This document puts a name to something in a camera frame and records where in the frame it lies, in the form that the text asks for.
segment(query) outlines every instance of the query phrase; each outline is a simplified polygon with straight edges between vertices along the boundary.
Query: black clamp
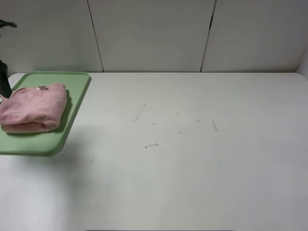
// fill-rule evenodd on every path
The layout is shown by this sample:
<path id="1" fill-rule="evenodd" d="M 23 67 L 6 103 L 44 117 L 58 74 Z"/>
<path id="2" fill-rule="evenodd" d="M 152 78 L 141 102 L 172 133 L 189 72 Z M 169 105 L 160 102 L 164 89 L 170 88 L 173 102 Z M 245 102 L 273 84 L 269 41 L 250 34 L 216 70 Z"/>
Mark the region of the black clamp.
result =
<path id="1" fill-rule="evenodd" d="M 11 23 L 11 22 L 5 22 L 5 21 L 0 19 L 0 28 L 2 28 L 4 26 L 11 26 L 11 27 L 16 28 L 17 24 L 16 23 Z"/>

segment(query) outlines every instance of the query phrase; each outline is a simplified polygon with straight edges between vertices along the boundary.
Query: white surface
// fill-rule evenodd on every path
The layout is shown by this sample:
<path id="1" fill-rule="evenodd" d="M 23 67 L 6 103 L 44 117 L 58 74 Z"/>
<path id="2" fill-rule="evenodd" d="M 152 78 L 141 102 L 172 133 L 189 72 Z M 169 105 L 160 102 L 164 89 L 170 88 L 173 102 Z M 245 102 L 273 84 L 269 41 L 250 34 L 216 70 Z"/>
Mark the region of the white surface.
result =
<path id="1" fill-rule="evenodd" d="M 218 0 L 202 71 L 296 71 L 307 24 L 306 0 Z"/>
<path id="2" fill-rule="evenodd" d="M 10 72 L 103 71 L 86 0 L 1 0 L 0 19 L 18 26 L 0 38 Z"/>
<path id="3" fill-rule="evenodd" d="M 199 72 L 214 0 L 89 0 L 105 72 Z"/>
<path id="4" fill-rule="evenodd" d="M 0 156 L 1 230 L 307 230 L 303 76 L 91 77 L 62 161 Z"/>
<path id="5" fill-rule="evenodd" d="M 308 79 L 308 51 L 306 51 L 305 55 L 303 56 L 301 64 L 296 72 Z"/>

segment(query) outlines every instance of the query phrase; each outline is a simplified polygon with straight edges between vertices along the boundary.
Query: towel fold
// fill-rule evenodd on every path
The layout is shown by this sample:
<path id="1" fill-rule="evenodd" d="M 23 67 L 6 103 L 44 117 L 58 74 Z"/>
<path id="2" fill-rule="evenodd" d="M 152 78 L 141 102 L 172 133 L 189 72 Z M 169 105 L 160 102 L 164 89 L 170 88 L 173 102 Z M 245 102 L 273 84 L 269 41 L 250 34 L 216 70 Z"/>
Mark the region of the towel fold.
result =
<path id="1" fill-rule="evenodd" d="M 0 125 L 7 133 L 35 133 L 59 127 L 66 106 L 63 84 L 48 85 L 46 90 L 21 88 L 10 98 L 2 97 Z"/>

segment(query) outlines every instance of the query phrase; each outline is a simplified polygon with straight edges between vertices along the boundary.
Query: light green plastic tray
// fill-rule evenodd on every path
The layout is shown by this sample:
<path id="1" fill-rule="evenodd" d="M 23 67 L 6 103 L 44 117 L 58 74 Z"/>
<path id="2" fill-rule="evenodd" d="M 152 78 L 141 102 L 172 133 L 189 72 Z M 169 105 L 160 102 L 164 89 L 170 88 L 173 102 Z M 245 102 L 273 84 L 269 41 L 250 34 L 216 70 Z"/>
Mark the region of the light green plastic tray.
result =
<path id="1" fill-rule="evenodd" d="M 63 147 L 91 77 L 85 72 L 30 72 L 13 90 L 37 85 L 62 83 L 66 86 L 67 104 L 59 128 L 46 133 L 7 134 L 0 129 L 0 154 L 53 156 Z"/>

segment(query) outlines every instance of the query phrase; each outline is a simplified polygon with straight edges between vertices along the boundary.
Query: white table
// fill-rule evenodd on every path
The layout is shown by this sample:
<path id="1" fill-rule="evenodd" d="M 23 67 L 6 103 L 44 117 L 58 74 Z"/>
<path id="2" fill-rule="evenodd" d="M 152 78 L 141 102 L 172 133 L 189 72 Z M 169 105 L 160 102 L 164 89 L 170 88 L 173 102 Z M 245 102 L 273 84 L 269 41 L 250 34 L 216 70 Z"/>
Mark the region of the white table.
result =
<path id="1" fill-rule="evenodd" d="M 59 160 L 0 156 L 1 231 L 307 230 L 304 77 L 91 77 Z"/>

